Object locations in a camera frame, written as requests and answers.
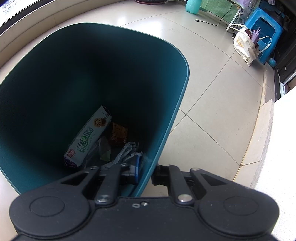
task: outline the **plastic stool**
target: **plastic stool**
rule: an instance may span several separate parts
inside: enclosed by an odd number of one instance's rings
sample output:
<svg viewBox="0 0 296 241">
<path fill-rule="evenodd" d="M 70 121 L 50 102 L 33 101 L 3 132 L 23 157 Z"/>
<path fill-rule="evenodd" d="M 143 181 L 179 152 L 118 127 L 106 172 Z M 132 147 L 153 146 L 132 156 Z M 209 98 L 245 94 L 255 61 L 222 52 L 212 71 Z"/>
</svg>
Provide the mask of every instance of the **plastic stool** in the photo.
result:
<svg viewBox="0 0 296 241">
<path fill-rule="evenodd" d="M 275 48 L 279 37 L 283 31 L 283 28 L 266 12 L 257 7 L 253 14 L 247 19 L 245 23 L 246 27 L 252 30 L 257 30 L 260 27 L 261 31 L 259 37 L 270 36 L 272 39 L 271 45 L 264 52 L 258 56 L 259 61 L 262 64 L 266 63 L 270 53 Z M 258 41 L 259 50 L 263 50 L 265 46 L 270 42 L 269 38 Z"/>
</svg>

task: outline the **green plastic bottle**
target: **green plastic bottle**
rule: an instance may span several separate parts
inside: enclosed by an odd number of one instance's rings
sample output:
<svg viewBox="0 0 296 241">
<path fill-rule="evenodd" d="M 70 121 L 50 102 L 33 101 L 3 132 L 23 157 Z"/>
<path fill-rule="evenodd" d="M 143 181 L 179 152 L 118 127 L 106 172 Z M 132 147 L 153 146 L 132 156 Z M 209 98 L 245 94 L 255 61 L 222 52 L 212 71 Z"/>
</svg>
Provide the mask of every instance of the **green plastic bottle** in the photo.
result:
<svg viewBox="0 0 296 241">
<path fill-rule="evenodd" d="M 189 13 L 197 14 L 201 4 L 202 0 L 188 0 L 185 9 Z"/>
</svg>

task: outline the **brown snack package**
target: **brown snack package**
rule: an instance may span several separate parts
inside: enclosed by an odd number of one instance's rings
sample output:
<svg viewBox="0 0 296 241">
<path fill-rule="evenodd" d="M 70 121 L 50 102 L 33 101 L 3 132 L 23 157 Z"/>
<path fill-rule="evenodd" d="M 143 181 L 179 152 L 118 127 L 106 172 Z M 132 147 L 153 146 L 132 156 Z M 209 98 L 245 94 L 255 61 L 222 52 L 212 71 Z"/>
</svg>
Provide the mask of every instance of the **brown snack package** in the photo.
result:
<svg viewBox="0 0 296 241">
<path fill-rule="evenodd" d="M 112 123 L 112 134 L 109 139 L 110 145 L 124 146 L 128 138 L 128 128 Z"/>
</svg>

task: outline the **teal trash can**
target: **teal trash can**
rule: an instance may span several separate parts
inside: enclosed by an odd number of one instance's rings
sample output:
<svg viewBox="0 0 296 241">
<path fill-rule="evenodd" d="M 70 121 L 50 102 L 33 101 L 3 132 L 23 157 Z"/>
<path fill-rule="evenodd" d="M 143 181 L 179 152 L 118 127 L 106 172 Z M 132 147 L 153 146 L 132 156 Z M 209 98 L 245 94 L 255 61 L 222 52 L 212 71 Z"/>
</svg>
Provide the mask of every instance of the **teal trash can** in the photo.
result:
<svg viewBox="0 0 296 241">
<path fill-rule="evenodd" d="M 0 85 L 1 171 L 19 193 L 69 175 L 63 154 L 104 105 L 115 122 L 142 140 L 139 184 L 124 193 L 139 196 L 188 78 L 186 59 L 162 39 L 97 23 L 62 28 L 34 47 Z"/>
</svg>

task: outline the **blue wheel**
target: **blue wheel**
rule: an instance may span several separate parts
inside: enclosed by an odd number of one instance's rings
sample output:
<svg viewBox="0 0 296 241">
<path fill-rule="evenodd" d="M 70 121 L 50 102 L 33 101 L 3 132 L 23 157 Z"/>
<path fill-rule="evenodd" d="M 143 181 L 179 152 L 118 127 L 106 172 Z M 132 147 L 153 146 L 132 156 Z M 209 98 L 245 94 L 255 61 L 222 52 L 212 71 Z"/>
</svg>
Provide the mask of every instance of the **blue wheel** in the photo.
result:
<svg viewBox="0 0 296 241">
<path fill-rule="evenodd" d="M 275 61 L 275 59 L 270 58 L 270 59 L 268 60 L 268 64 L 269 64 L 271 67 L 275 68 L 275 67 L 276 67 L 276 61 Z"/>
</svg>

